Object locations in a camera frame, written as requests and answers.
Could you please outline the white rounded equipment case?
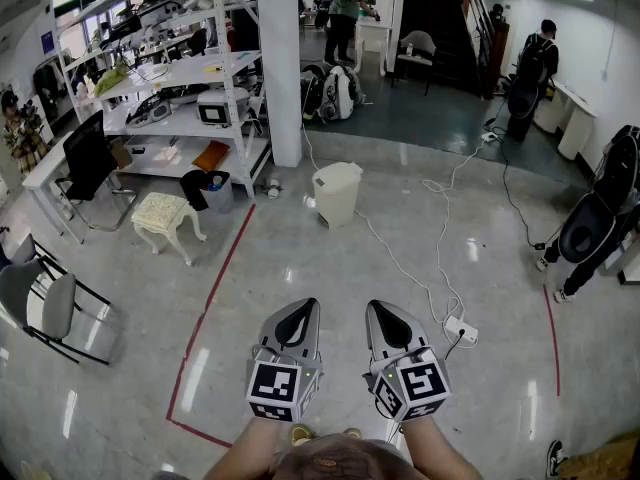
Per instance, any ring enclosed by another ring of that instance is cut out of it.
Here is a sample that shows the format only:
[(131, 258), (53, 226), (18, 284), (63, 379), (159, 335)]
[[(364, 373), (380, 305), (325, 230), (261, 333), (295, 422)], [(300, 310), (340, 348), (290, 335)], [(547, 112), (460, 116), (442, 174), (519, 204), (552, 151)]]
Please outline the white rounded equipment case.
[[(249, 105), (250, 94), (245, 88), (235, 87), (234, 96), (238, 115), (242, 116)], [(232, 122), (226, 90), (224, 88), (209, 89), (200, 93), (196, 100), (196, 113), (204, 124), (230, 126)]]

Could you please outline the grey chair black frame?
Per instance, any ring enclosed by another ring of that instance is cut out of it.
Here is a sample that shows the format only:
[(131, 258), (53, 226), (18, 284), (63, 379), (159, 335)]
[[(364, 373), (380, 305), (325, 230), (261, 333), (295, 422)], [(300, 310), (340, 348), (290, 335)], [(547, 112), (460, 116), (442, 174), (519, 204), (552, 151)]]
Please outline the grey chair black frame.
[(88, 350), (77, 349), (65, 342), (74, 315), (84, 309), (76, 301), (76, 292), (86, 294), (103, 304), (111, 302), (65, 270), (48, 254), (39, 254), (38, 244), (28, 235), (12, 257), (7, 257), (0, 244), (0, 309), (28, 336), (38, 340), (73, 363), (83, 357), (108, 366), (109, 361)]

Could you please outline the brown cardboard box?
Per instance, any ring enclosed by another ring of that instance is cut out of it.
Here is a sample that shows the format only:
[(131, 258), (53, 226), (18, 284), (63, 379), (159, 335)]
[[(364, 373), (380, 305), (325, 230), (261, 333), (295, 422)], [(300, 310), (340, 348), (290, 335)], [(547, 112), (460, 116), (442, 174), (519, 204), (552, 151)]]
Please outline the brown cardboard box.
[(132, 157), (129, 150), (125, 147), (121, 137), (116, 137), (109, 143), (109, 149), (114, 157), (117, 168), (125, 169), (132, 163)]

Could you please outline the beige chair black legs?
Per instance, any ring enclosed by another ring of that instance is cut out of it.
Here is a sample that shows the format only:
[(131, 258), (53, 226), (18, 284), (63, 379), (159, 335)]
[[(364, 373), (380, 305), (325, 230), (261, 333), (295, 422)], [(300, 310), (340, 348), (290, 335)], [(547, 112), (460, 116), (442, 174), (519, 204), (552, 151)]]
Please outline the beige chair black legs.
[[(412, 56), (406, 55), (406, 48), (409, 43), (413, 44)], [(424, 95), (427, 95), (431, 85), (436, 52), (437, 47), (431, 35), (425, 31), (414, 30), (404, 38), (400, 39), (396, 47), (391, 86), (394, 86), (395, 81), (399, 76), (403, 72), (406, 72), (406, 67), (409, 64), (414, 64), (425, 70), (426, 79)]]

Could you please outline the yellow-green bag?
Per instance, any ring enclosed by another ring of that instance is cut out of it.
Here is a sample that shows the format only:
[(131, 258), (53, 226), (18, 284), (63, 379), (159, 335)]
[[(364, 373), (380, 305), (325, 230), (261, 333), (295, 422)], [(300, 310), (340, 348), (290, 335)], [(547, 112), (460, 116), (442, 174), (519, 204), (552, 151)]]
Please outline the yellow-green bag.
[(121, 81), (128, 78), (128, 68), (122, 64), (117, 64), (113, 69), (107, 70), (100, 77), (94, 87), (94, 96), (99, 97), (113, 88)]

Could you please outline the person's left forearm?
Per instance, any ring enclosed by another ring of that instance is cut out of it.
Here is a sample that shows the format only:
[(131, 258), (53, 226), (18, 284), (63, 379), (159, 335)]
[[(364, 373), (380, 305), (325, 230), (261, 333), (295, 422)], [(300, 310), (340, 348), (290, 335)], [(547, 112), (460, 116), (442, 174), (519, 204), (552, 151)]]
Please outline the person's left forearm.
[(252, 418), (203, 480), (261, 480), (268, 474), (284, 424)]

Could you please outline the grey waste bin black bag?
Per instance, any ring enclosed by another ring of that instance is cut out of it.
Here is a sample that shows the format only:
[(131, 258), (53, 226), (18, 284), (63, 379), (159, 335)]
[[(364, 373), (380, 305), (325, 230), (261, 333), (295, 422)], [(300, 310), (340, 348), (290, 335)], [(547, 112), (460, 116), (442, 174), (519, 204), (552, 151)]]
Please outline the grey waste bin black bag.
[[(206, 192), (204, 188), (212, 182), (214, 176), (221, 176), (224, 185), (219, 192)], [(196, 212), (211, 210), (226, 213), (233, 202), (232, 183), (230, 174), (225, 171), (193, 170), (180, 179), (180, 185), (190, 206)]]

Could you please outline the orange pad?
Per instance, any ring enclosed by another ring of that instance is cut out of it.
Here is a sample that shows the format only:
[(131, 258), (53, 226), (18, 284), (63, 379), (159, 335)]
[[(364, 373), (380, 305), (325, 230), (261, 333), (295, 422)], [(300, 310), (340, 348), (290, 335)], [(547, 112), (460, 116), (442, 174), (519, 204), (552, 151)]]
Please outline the orange pad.
[(229, 150), (230, 147), (227, 144), (211, 140), (207, 147), (192, 161), (192, 164), (205, 172), (214, 171)]

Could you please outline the white side table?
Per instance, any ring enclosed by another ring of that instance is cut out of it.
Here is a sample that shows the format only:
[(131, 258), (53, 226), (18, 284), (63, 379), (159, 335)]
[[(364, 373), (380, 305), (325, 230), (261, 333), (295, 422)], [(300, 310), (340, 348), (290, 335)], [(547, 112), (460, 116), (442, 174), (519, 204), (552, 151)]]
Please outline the white side table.
[(533, 123), (549, 134), (561, 131), (557, 151), (566, 160), (573, 161), (591, 139), (596, 115), (581, 96), (564, 84), (551, 80), (550, 88), (553, 97), (539, 103)]

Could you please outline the person's right forearm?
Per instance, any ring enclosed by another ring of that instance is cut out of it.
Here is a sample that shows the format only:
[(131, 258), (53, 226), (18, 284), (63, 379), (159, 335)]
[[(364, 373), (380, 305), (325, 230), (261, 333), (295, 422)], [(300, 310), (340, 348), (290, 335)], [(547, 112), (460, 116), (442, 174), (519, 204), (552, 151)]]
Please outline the person's right forearm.
[(483, 480), (446, 439), (432, 416), (401, 425), (414, 467), (429, 480)]

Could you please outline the dark wooden staircase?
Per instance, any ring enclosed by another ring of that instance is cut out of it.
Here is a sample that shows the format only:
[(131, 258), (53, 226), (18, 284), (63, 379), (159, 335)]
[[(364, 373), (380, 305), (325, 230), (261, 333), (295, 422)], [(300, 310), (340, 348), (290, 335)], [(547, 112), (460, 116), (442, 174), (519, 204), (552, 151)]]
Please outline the dark wooden staircase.
[(400, 36), (429, 33), (437, 47), (433, 79), (484, 100), (494, 97), (509, 35), (492, 26), (485, 0), (403, 0)]

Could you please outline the white ornate table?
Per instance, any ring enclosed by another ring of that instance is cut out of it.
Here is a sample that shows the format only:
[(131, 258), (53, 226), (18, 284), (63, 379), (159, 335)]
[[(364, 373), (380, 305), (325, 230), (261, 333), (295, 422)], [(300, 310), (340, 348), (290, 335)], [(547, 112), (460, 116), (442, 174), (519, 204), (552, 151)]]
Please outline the white ornate table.
[(358, 73), (362, 66), (365, 45), (371, 42), (373, 51), (379, 53), (380, 76), (386, 76), (386, 59), (389, 47), (391, 28), (384, 26), (381, 21), (374, 18), (362, 16), (356, 23), (355, 28), (355, 52), (356, 61), (354, 71)]

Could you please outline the white round-faced device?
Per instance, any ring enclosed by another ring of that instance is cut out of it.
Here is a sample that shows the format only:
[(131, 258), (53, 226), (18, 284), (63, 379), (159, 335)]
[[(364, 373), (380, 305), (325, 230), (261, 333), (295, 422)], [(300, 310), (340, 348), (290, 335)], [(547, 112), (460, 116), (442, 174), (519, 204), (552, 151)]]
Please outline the white round-faced device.
[(162, 121), (171, 113), (169, 100), (155, 94), (142, 101), (134, 111), (129, 112), (125, 124), (130, 128), (140, 128)]

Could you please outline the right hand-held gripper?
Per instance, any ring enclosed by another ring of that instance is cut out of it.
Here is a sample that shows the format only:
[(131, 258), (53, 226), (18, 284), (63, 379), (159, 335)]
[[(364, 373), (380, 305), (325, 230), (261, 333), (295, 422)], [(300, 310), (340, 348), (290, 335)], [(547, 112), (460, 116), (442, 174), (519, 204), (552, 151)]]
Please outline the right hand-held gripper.
[(399, 306), (371, 300), (365, 323), (373, 358), (382, 358), (384, 349), (416, 349), (372, 363), (363, 375), (381, 415), (409, 422), (434, 414), (452, 392), (446, 365), (427, 346), (421, 322)]

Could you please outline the cream lidded trash bin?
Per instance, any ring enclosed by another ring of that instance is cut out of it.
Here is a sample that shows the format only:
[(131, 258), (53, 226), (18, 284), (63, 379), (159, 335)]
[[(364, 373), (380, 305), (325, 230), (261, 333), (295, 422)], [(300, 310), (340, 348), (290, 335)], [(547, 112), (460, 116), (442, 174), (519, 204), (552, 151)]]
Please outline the cream lidded trash bin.
[(362, 173), (353, 162), (337, 162), (313, 175), (315, 208), (329, 229), (353, 220)]

